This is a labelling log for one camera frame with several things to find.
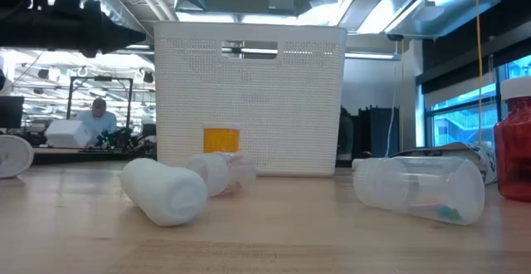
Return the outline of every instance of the orange label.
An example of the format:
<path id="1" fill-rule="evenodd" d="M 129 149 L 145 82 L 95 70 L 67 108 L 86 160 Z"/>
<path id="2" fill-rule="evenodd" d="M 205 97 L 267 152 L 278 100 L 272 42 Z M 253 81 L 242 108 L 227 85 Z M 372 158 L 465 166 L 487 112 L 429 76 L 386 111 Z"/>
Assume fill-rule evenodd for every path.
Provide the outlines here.
<path id="1" fill-rule="evenodd" d="M 237 153 L 240 150 L 240 130 L 204 129 L 203 153 Z"/>

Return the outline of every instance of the white plastic bottle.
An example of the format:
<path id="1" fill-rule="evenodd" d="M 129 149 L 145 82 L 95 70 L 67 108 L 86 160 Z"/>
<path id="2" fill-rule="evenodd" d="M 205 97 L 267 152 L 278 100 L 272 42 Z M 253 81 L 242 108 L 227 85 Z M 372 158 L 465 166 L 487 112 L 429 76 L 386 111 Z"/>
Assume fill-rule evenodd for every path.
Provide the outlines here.
<path id="1" fill-rule="evenodd" d="M 190 169 L 136 159 L 119 176 L 122 189 L 160 226 L 189 223 L 207 206 L 207 186 Z"/>
<path id="2" fill-rule="evenodd" d="M 195 154 L 186 168 L 202 177 L 209 197 L 235 193 L 256 180 L 255 163 L 240 153 Z"/>
<path id="3" fill-rule="evenodd" d="M 353 162 L 359 200 L 448 223 L 469 225 L 485 204 L 485 185 L 474 163 L 458 157 L 395 157 Z"/>

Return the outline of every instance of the laboratory bench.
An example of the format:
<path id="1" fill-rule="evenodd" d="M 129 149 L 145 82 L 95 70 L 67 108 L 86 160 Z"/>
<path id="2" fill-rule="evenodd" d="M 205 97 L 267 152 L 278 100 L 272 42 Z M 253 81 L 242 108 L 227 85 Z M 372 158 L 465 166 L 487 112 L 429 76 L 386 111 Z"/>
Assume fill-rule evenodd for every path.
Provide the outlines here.
<path id="1" fill-rule="evenodd" d="M 478 223 L 370 208 L 348 171 L 258 178 L 161 228 L 122 191 L 125 162 L 33 166 L 0 180 L 0 273 L 529 273 L 531 205 L 486 189 Z"/>

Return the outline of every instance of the red container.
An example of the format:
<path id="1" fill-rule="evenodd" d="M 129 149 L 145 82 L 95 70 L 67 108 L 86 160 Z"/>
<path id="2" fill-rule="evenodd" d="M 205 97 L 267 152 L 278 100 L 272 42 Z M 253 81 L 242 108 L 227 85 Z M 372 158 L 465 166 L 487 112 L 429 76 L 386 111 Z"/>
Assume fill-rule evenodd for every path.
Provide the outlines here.
<path id="1" fill-rule="evenodd" d="M 531 202 L 531 77 L 504 81 L 500 91 L 509 113 L 494 127 L 498 191 Z"/>

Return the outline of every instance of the white box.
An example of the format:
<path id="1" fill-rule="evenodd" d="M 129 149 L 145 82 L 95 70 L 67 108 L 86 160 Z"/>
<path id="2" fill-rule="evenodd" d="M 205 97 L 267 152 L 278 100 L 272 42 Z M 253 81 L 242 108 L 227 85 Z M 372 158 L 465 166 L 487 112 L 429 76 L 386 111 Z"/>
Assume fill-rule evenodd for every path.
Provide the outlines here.
<path id="1" fill-rule="evenodd" d="M 60 148 L 84 148 L 92 134 L 81 120 L 54 120 L 45 136 L 48 144 Z"/>
<path id="2" fill-rule="evenodd" d="M 203 124 L 241 124 L 240 151 L 259 174 L 330 176 L 344 47 L 339 27 L 155 24 L 158 161 L 202 152 Z M 276 42 L 275 59 L 232 59 L 224 41 Z"/>

